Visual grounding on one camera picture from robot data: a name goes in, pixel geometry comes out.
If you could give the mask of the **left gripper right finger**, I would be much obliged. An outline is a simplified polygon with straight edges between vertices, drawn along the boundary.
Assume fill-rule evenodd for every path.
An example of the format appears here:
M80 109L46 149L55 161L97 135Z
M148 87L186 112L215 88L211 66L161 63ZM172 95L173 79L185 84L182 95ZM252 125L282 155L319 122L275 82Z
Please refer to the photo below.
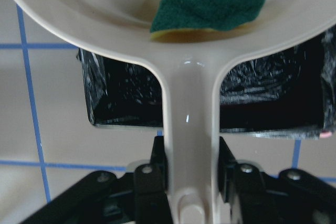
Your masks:
M335 223L335 188L301 169L274 178L219 139L218 190L231 223Z

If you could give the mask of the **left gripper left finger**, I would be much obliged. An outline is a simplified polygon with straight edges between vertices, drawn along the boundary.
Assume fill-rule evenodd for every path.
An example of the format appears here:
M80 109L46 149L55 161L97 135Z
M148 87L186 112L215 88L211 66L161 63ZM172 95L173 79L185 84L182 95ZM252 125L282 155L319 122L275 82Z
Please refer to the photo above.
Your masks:
M173 223L167 173L164 138L157 136L147 164L120 178L92 172L23 223Z

